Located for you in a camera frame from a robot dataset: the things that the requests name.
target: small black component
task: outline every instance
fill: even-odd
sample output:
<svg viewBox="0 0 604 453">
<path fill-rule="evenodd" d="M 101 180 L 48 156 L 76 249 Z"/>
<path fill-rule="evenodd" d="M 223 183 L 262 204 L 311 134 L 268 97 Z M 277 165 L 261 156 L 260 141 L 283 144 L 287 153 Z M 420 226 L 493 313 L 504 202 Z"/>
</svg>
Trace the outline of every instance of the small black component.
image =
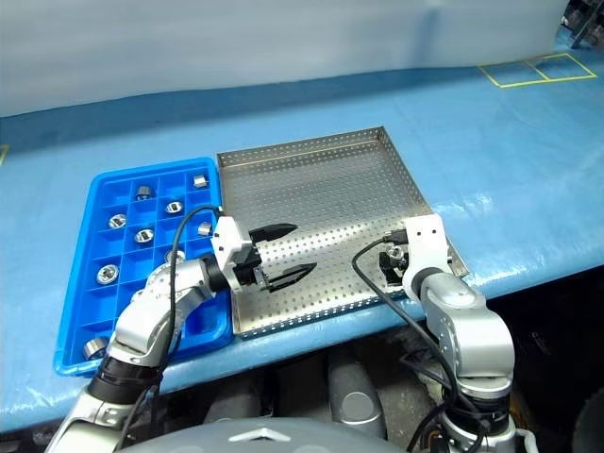
<svg viewBox="0 0 604 453">
<path fill-rule="evenodd" d="M 386 252 L 379 252 L 379 270 L 386 277 L 388 286 L 400 286 L 403 284 L 403 277 L 400 277 L 393 268 L 390 257 Z"/>
<path fill-rule="evenodd" d="M 409 243 L 409 239 L 407 237 L 407 230 L 396 229 L 394 231 L 391 231 L 390 235 L 388 236 L 388 242 L 394 243 L 395 245 Z"/>
<path fill-rule="evenodd" d="M 249 249 L 249 253 L 243 262 L 240 262 L 233 268 L 235 276 L 242 285 L 251 285 L 256 283 L 256 276 L 254 275 L 254 268 L 262 264 L 262 258 L 258 252 L 258 248 L 253 245 Z"/>
<path fill-rule="evenodd" d="M 215 293 L 227 290 L 229 288 L 228 281 L 225 275 L 220 271 L 218 267 L 218 261 L 216 257 L 211 253 L 207 253 L 206 255 L 199 258 L 206 264 L 206 272 L 208 273 L 208 286 Z"/>
<path fill-rule="evenodd" d="M 88 385 L 88 392 L 113 404 L 134 404 L 144 389 L 159 383 L 159 368 L 133 365 L 106 356 Z"/>
<path fill-rule="evenodd" d="M 449 442 L 442 437 L 436 437 L 430 441 L 430 453 L 449 453 Z"/>
<path fill-rule="evenodd" d="M 505 432 L 510 423 L 510 396 L 507 394 L 496 399 L 480 399 L 468 396 L 479 413 L 468 411 L 461 403 L 446 409 L 446 415 L 456 426 L 468 432 L 486 429 L 488 434 L 496 436 Z"/>
<path fill-rule="evenodd" d="M 254 243 L 259 243 L 260 241 L 273 241 L 290 234 L 296 228 L 297 225 L 294 224 L 272 224 L 261 226 L 260 228 L 249 231 L 249 237 L 252 238 Z"/>
</svg>

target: black connector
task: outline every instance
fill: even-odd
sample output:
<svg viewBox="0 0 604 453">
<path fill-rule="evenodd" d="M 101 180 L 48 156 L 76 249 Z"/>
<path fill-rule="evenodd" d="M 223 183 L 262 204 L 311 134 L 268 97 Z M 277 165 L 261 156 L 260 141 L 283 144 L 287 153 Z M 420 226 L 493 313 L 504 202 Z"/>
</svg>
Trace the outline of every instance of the black connector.
<svg viewBox="0 0 604 453">
<path fill-rule="evenodd" d="M 387 236 L 384 236 L 385 243 L 394 243 L 395 245 L 402 245 L 409 243 L 406 229 L 395 229 L 391 231 Z"/>
</svg>

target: blue plastic tray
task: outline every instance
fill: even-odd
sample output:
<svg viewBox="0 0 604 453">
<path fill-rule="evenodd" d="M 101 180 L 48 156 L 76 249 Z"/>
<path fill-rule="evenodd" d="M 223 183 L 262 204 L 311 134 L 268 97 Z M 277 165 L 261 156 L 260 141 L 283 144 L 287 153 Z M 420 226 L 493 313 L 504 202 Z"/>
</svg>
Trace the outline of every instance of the blue plastic tray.
<svg viewBox="0 0 604 453">
<path fill-rule="evenodd" d="M 193 176 L 204 175 L 208 186 L 197 189 Z M 151 187 L 153 197 L 136 201 L 139 186 Z M 184 204 L 182 215 L 171 215 L 164 208 L 170 201 Z M 184 214 L 200 205 L 221 204 L 220 184 L 212 159 L 200 158 L 105 173 L 92 182 L 84 218 L 75 249 L 63 315 L 59 326 L 55 370 L 66 376 L 92 374 L 99 360 L 86 361 L 84 344 L 94 337 L 110 337 L 115 322 L 130 298 L 144 287 L 148 275 L 164 263 L 172 248 L 178 224 Z M 109 218 L 126 214 L 126 226 L 110 229 Z M 209 238 L 198 236 L 201 222 L 216 219 L 211 212 L 200 212 L 187 224 L 180 249 L 187 259 L 211 252 Z M 143 228 L 155 231 L 151 243 L 134 242 Z M 98 270 L 106 264 L 119 267 L 118 279 L 110 285 L 96 281 Z M 176 357 L 189 356 L 228 344 L 233 338 L 228 292 L 219 293 L 187 319 Z"/>
</svg>

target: yellow tape marking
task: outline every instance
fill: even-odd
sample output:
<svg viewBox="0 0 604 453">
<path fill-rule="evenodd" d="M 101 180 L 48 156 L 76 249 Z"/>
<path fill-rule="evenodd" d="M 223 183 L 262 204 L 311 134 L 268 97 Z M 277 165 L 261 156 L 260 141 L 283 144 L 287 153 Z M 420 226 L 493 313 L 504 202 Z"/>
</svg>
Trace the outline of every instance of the yellow tape marking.
<svg viewBox="0 0 604 453">
<path fill-rule="evenodd" d="M 9 148 L 10 146 L 7 144 L 0 144 L 0 165 L 2 165 L 2 162 L 4 162 L 4 158 L 7 156 Z"/>
<path fill-rule="evenodd" d="M 525 82 L 515 82 L 515 83 L 499 83 L 489 73 L 489 71 L 486 69 L 488 66 L 495 66 L 495 65 L 491 64 L 491 65 L 486 65 L 486 66 L 479 66 L 478 68 L 498 88 L 515 88 L 515 87 L 524 87 L 525 85 L 538 85 L 538 84 L 541 84 L 541 83 L 568 82 L 568 81 L 571 81 L 571 80 L 586 80 L 588 78 L 597 78 L 597 74 L 594 73 L 594 71 L 592 71 L 591 69 L 589 69 L 587 66 L 585 66 L 583 63 L 581 63 L 579 60 L 577 60 L 575 57 L 573 57 L 572 55 L 570 55 L 567 52 L 564 52 L 562 54 L 551 54 L 551 55 L 545 55 L 543 57 L 540 57 L 540 59 L 558 59 L 558 58 L 568 58 L 568 59 L 571 59 L 572 61 L 574 61 L 578 65 L 579 68 L 581 68 L 587 74 L 586 75 L 573 75 L 573 76 L 570 76 L 570 77 L 548 77 L 547 75 L 545 75 L 545 73 L 543 71 L 539 70 L 529 60 L 525 59 L 525 60 L 522 60 L 520 62 L 523 62 L 528 67 L 534 69 L 535 72 L 541 77 L 540 79 L 538 79 L 538 80 L 527 80 Z"/>
</svg>

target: yellow line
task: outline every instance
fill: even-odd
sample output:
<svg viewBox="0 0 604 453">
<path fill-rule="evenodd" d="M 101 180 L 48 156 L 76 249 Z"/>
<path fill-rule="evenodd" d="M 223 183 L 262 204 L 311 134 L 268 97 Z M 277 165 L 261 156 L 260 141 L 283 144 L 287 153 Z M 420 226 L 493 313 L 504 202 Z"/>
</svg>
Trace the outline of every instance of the yellow line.
<svg viewBox="0 0 604 453">
<path fill-rule="evenodd" d="M 10 146 L 7 144 L 0 144 L 0 165 L 2 165 L 2 162 L 4 162 L 4 158 L 7 156 L 9 148 Z"/>
<path fill-rule="evenodd" d="M 591 69 L 589 69 L 587 66 L 585 66 L 583 63 L 581 63 L 578 59 L 576 59 L 575 57 L 573 57 L 572 55 L 566 53 L 563 54 L 566 57 L 569 57 L 571 60 L 573 60 L 576 64 L 578 64 L 581 68 L 583 68 L 585 70 L 585 72 L 587 72 L 587 74 L 589 74 L 591 77 L 589 78 L 594 78 L 597 77 L 597 74 L 594 73 Z"/>
<path fill-rule="evenodd" d="M 501 88 L 501 85 L 499 85 L 499 82 L 497 82 L 497 81 L 496 81 L 496 80 L 495 80 L 495 79 L 494 79 L 494 78 L 493 78 L 493 77 L 492 77 L 492 76 L 491 76 L 491 75 L 490 75 L 490 74 L 487 72 L 487 70 L 486 70 L 486 69 L 484 69 L 482 66 L 479 66 L 478 68 L 479 68 L 479 69 L 482 71 L 482 73 L 483 73 L 483 74 L 485 74 L 487 77 L 489 77 L 489 80 L 491 80 L 491 81 L 493 82 L 493 84 L 494 84 L 496 87 Z"/>
<path fill-rule="evenodd" d="M 597 75 L 576 75 L 573 77 L 549 78 L 548 80 L 530 80 L 528 82 L 506 83 L 504 85 L 499 85 L 499 88 L 515 88 L 522 87 L 524 85 L 537 85 L 539 83 L 568 82 L 570 80 L 585 80 L 587 78 L 597 78 Z"/>
<path fill-rule="evenodd" d="M 545 75 L 545 74 L 544 74 L 544 73 L 542 73 L 542 72 L 541 72 L 539 69 L 537 69 L 537 66 L 535 66 L 534 64 L 532 64 L 530 61 L 528 61 L 527 59 L 525 59 L 525 60 L 524 60 L 524 62 L 525 62 L 525 64 L 526 64 L 526 65 L 527 65 L 529 68 L 534 69 L 534 70 L 537 72 L 537 74 L 538 74 L 539 76 L 543 77 L 545 80 L 550 80 L 550 78 L 549 78 L 547 75 Z"/>
<path fill-rule="evenodd" d="M 516 83 L 506 83 L 500 85 L 500 88 L 515 88 L 515 87 L 524 87 L 525 85 L 537 85 L 540 83 L 551 83 L 554 80 L 545 80 L 544 78 L 540 80 L 529 80 L 527 82 L 516 82 Z"/>
<path fill-rule="evenodd" d="M 564 54 L 543 55 L 542 57 L 539 57 L 539 58 L 540 59 L 557 59 L 559 57 L 564 57 L 565 55 L 568 55 L 568 54 L 564 53 Z"/>
</svg>

